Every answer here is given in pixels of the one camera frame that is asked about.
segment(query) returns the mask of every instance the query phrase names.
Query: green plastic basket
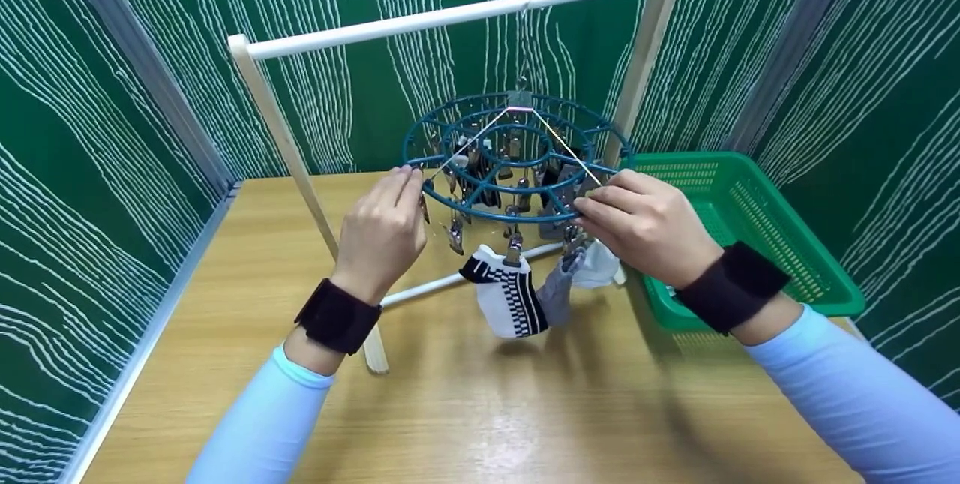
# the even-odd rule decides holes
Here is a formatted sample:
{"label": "green plastic basket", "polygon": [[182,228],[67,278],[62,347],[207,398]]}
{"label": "green plastic basket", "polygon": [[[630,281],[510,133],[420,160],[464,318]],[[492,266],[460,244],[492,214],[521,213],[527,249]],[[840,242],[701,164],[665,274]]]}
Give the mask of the green plastic basket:
{"label": "green plastic basket", "polygon": [[[863,312],[860,289],[750,158],[736,152],[635,155],[624,167],[679,188],[720,245],[740,240],[791,275],[786,293],[828,317]],[[710,328],[644,276],[652,315],[672,331]]]}

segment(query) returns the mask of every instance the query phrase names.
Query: black and white sock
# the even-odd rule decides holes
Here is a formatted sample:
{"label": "black and white sock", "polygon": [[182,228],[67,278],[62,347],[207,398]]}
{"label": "black and white sock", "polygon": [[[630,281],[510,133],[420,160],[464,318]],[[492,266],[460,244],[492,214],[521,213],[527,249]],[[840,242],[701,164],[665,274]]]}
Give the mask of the black and white sock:
{"label": "black and white sock", "polygon": [[530,277],[530,264],[503,264],[503,255],[480,245],[460,269],[477,288],[477,303],[498,338],[526,338],[548,329],[548,320],[537,300]]}
{"label": "black and white sock", "polygon": [[577,248],[573,255],[561,257],[541,288],[537,289],[537,300],[551,326],[561,326],[570,321],[570,286],[573,274],[584,264],[585,258],[582,248]]}

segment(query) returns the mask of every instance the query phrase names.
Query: wristband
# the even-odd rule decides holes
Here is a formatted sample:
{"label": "wristband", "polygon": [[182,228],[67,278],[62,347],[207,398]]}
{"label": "wristband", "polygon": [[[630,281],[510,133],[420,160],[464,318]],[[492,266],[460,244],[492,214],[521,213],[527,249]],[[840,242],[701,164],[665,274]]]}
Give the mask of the wristband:
{"label": "wristband", "polygon": [[744,242],[735,242],[696,281],[678,290],[676,299],[726,335],[757,315],[789,281],[777,265]]}
{"label": "wristband", "polygon": [[294,323],[306,330],[306,337],[323,347],[354,354],[363,347],[382,311],[382,306],[370,306],[323,279]]}

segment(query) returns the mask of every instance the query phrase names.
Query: white horizontal bar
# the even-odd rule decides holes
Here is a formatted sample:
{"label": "white horizontal bar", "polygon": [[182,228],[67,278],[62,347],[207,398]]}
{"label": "white horizontal bar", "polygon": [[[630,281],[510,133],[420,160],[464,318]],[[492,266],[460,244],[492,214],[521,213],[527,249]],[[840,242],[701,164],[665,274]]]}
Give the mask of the white horizontal bar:
{"label": "white horizontal bar", "polygon": [[435,29],[437,26],[466,23],[467,20],[487,19],[521,12],[525,9],[548,8],[551,5],[576,1],[583,0],[495,0],[470,3],[470,5],[458,5],[456,8],[436,9],[416,15],[374,20],[372,23],[360,23],[360,25],[343,26],[339,29],[262,41],[250,44],[247,50],[250,51],[250,56],[254,60],[267,60],[278,56],[306,53],[308,50],[349,45],[407,32]]}

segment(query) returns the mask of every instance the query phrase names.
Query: white drying stand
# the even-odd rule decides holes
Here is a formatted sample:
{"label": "white drying stand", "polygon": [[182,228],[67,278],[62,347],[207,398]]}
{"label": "white drying stand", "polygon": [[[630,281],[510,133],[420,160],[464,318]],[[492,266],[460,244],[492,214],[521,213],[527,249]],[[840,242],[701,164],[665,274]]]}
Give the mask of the white drying stand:
{"label": "white drying stand", "polygon": [[[247,83],[247,88],[250,90],[250,95],[259,109],[260,115],[264,122],[267,122],[267,128],[270,128],[274,142],[277,143],[277,149],[283,156],[283,161],[286,163],[287,169],[290,170],[292,178],[297,183],[297,188],[316,222],[316,228],[319,228],[319,233],[321,233],[323,241],[334,259],[339,252],[337,239],[334,237],[333,231],[330,230],[330,224],[327,223],[326,216],[323,214],[320,200],[310,184],[308,169],[303,163],[301,152],[299,152],[297,143],[290,132],[290,126],[284,118],[284,113],[281,112],[277,103],[277,97],[275,97],[273,89],[263,76],[263,71],[257,66],[257,61],[292,56],[293,54],[306,53],[309,50],[321,50],[326,49],[326,47],[342,46],[407,32],[435,29],[438,26],[455,25],[455,23],[465,23],[469,20],[487,19],[508,13],[521,13],[528,9],[549,8],[552,5],[576,1],[583,0],[495,0],[393,19],[375,20],[372,23],[360,23],[360,25],[343,26],[339,29],[299,34],[257,43],[250,43],[250,40],[244,34],[236,34],[227,38],[233,60],[236,62],[244,82]],[[663,32],[668,25],[675,1],[646,0],[643,7],[637,33],[634,36],[630,64],[628,64],[623,87],[620,90],[613,113],[613,126],[623,137],[630,138],[634,122],[637,121],[641,104],[644,102],[647,82],[657,60],[659,45],[661,45]],[[615,164],[619,162],[620,140],[611,133],[609,139],[607,139],[606,148],[604,148],[603,165],[615,167]],[[541,245],[538,248],[528,249],[523,255],[532,259],[559,248],[561,248],[559,243]],[[433,290],[456,285],[461,281],[463,281],[463,278],[460,277],[459,273],[453,273],[453,275],[447,275],[446,278],[393,293],[383,300],[383,305],[386,307],[390,304],[402,302],[402,300],[433,292]],[[367,337],[367,341],[364,341],[363,348],[364,358],[367,360],[367,367],[370,371],[374,374],[386,374],[387,371],[390,371],[383,341],[380,338],[379,327],[373,328],[370,336]]]}

